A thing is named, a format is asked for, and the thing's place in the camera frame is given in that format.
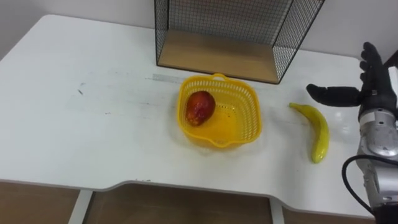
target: white table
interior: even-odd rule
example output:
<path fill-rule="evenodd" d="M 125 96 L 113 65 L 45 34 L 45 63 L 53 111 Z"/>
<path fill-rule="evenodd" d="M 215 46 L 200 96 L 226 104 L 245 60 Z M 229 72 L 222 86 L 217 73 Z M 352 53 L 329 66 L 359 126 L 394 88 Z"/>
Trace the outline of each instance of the white table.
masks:
<path fill-rule="evenodd" d="M 83 189 L 71 222 L 91 191 L 131 182 L 270 197 L 274 222 L 283 220 L 275 198 L 294 210 L 371 216 L 340 175 L 358 148 L 358 109 L 319 105 L 305 91 L 308 83 L 360 86 L 357 59 L 299 51 L 280 85 L 248 82 L 262 134 L 215 152 L 179 130 L 178 89 L 194 73 L 157 67 L 154 42 L 153 29 L 43 17 L 0 62 L 0 181 Z M 310 162 L 312 129 L 289 102 L 325 115 L 331 138 L 322 163 Z M 355 165 L 348 178 L 366 199 Z"/>

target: yellow plastic basket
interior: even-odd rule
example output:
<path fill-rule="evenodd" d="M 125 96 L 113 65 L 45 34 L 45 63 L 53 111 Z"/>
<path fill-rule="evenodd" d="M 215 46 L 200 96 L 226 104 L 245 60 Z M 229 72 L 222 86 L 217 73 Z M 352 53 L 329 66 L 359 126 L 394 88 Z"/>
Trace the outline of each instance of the yellow plastic basket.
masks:
<path fill-rule="evenodd" d="M 192 93 L 201 90 L 213 95 L 216 109 L 209 120 L 194 127 L 185 118 L 187 100 Z M 177 122 L 195 144 L 216 148 L 237 147 L 254 141 L 262 128 L 256 92 L 248 84 L 220 73 L 195 75 L 181 84 Z"/>

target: wooden base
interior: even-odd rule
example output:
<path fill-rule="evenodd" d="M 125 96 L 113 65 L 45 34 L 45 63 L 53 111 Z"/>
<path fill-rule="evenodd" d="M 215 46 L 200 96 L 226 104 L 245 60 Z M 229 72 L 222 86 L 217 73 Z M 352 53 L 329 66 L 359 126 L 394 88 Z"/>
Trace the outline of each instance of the wooden base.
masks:
<path fill-rule="evenodd" d="M 278 83 L 272 46 L 169 30 L 160 66 Z"/>

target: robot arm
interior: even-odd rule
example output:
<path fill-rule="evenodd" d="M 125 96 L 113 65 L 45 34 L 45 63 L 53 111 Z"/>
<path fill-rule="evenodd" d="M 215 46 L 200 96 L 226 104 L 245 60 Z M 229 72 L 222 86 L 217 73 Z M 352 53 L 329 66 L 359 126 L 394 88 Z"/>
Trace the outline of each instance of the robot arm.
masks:
<path fill-rule="evenodd" d="M 307 86 L 310 96 L 327 106 L 360 106 L 361 140 L 357 156 L 343 165 L 343 181 L 353 197 L 375 216 L 377 224 L 398 223 L 398 132 L 397 96 L 392 90 L 388 69 L 383 66 L 375 46 L 366 42 L 361 54 L 361 91 L 354 87 Z M 346 168 L 356 161 L 364 174 L 369 205 L 349 186 Z"/>

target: yellow banana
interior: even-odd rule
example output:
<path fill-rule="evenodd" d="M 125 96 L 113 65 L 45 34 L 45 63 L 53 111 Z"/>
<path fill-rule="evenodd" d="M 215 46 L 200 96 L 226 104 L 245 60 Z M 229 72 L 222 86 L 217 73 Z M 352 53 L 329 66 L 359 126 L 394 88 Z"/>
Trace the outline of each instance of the yellow banana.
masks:
<path fill-rule="evenodd" d="M 289 107 L 296 109 L 311 122 L 315 130 L 311 158 L 314 163 L 319 163 L 326 156 L 329 148 L 329 127 L 325 117 L 310 105 L 289 103 Z"/>

